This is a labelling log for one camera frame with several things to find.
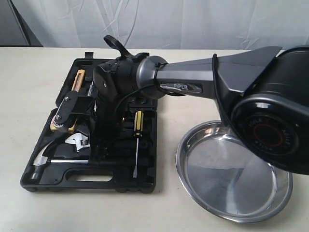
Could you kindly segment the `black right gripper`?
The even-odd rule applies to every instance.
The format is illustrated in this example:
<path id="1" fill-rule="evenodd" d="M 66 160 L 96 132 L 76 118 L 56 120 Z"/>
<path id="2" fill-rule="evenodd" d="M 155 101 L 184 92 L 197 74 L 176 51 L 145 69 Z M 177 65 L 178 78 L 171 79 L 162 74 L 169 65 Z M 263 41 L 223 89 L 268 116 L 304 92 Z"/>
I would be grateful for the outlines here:
<path id="1" fill-rule="evenodd" d="M 127 100 L 123 100 L 122 96 L 109 98 L 97 90 L 90 132 L 91 164 L 100 163 L 107 156 L 119 137 L 126 110 Z"/>

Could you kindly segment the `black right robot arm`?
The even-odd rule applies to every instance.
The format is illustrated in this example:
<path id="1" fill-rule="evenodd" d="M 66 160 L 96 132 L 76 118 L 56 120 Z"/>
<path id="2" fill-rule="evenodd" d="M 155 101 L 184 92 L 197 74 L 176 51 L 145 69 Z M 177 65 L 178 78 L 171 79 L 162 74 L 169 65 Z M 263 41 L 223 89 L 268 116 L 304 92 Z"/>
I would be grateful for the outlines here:
<path id="1" fill-rule="evenodd" d="M 93 70 L 97 130 L 114 133 L 131 96 L 194 96 L 216 103 L 222 121 L 262 160 L 309 173 L 309 48 L 268 46 L 168 63 L 149 53 L 120 56 Z"/>

